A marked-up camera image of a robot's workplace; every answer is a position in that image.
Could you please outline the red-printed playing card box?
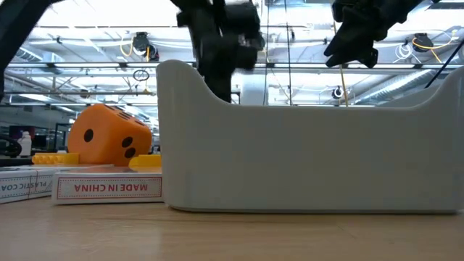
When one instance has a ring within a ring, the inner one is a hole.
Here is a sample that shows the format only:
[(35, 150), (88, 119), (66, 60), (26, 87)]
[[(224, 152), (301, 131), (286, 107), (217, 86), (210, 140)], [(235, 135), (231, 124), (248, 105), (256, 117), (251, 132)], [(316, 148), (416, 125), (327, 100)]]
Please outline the red-printed playing card box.
[(52, 185), (56, 205), (163, 201), (159, 173), (57, 173)]

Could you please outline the white plastic bin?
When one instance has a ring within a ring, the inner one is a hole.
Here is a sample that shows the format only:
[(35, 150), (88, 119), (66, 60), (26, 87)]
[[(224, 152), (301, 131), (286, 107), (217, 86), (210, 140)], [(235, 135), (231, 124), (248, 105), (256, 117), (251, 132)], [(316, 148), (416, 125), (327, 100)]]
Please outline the white plastic bin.
[(464, 66), (440, 86), (374, 107), (229, 104), (178, 60), (156, 76), (170, 207), (455, 213), (464, 205)]

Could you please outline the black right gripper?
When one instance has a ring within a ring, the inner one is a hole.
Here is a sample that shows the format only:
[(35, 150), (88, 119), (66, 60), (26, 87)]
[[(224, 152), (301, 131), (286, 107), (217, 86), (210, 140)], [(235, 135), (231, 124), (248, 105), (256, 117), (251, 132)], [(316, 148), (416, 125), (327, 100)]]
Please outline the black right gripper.
[(380, 41), (423, 0), (334, 0), (333, 18), (341, 26), (323, 54), (331, 56), (327, 67), (358, 61), (368, 68), (378, 62), (378, 50), (366, 49), (366, 41)]

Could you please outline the white plastic bottle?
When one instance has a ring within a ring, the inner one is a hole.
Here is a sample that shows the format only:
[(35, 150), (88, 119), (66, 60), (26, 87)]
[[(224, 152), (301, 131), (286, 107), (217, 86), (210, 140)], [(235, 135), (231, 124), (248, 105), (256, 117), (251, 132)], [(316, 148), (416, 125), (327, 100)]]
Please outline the white plastic bottle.
[(21, 146), (21, 157), (29, 157), (32, 149), (32, 139), (28, 131), (22, 132), (22, 137), (18, 139), (18, 143)]

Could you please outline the dark monitor screen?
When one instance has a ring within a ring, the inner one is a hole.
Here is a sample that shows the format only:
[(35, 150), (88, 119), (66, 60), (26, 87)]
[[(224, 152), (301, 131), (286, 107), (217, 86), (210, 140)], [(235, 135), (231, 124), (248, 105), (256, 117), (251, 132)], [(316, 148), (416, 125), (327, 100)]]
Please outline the dark monitor screen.
[(32, 125), (11, 125), (9, 126), (9, 137), (15, 140), (22, 137), (23, 132), (28, 132), (30, 137), (34, 139), (36, 128)]

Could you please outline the orange foam die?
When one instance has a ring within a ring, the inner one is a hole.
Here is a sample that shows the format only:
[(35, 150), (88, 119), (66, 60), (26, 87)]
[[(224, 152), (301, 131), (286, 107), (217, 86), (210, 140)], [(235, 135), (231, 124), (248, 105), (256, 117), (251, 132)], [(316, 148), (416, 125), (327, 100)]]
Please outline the orange foam die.
[(117, 107), (95, 104), (73, 123), (67, 148), (83, 164), (125, 167), (132, 158), (148, 154), (151, 145), (147, 125)]

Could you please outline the blue-printed playing card box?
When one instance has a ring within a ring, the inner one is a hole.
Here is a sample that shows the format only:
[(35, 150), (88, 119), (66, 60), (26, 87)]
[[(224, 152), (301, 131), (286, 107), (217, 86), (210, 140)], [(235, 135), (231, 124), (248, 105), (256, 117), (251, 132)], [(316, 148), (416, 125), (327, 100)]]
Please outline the blue-printed playing card box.
[(0, 167), (0, 204), (52, 197), (54, 204), (96, 204), (111, 199), (55, 199), (54, 175), (60, 172), (91, 173), (109, 170), (112, 165), (24, 165)]

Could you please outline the black rack frame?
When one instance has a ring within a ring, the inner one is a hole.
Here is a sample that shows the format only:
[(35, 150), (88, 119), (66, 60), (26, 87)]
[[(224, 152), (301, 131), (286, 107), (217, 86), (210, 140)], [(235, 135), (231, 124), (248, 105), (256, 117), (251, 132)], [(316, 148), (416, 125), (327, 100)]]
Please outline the black rack frame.
[(53, 141), (53, 149), (55, 151), (65, 150), (68, 151), (67, 144), (68, 144), (68, 137), (70, 134), (70, 129), (72, 127), (72, 123), (56, 123), (54, 129), (54, 141)]

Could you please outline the long yellow toy brick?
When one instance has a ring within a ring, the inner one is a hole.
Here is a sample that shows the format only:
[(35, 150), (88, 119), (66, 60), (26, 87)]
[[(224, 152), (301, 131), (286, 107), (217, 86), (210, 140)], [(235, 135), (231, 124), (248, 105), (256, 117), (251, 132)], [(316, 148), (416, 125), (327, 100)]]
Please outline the long yellow toy brick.
[(34, 165), (76, 165), (79, 153), (36, 153), (32, 162)]

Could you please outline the white building column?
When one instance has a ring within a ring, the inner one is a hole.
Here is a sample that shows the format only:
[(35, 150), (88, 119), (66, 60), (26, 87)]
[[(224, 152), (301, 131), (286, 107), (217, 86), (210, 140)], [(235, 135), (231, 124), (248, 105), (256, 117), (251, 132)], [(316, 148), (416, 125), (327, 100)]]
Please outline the white building column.
[(242, 77), (241, 105), (267, 105), (268, 84), (265, 75), (244, 75)]

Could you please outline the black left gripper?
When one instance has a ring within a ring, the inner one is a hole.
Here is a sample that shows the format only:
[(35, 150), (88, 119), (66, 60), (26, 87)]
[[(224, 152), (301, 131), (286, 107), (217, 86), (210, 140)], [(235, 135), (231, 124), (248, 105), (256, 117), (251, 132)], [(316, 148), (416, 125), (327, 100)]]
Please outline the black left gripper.
[(223, 28), (226, 0), (170, 0), (177, 8), (177, 25), (187, 27), (197, 68), (219, 99), (231, 103), (231, 76), (235, 69), (251, 70), (258, 50), (242, 35)]

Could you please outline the short yellow toy brick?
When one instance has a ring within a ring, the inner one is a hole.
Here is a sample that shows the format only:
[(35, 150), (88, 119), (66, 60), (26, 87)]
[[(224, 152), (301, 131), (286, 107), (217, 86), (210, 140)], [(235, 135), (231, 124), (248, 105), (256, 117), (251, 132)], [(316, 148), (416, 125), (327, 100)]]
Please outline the short yellow toy brick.
[(150, 168), (162, 167), (162, 158), (160, 154), (141, 154), (130, 160), (128, 167), (135, 168)]

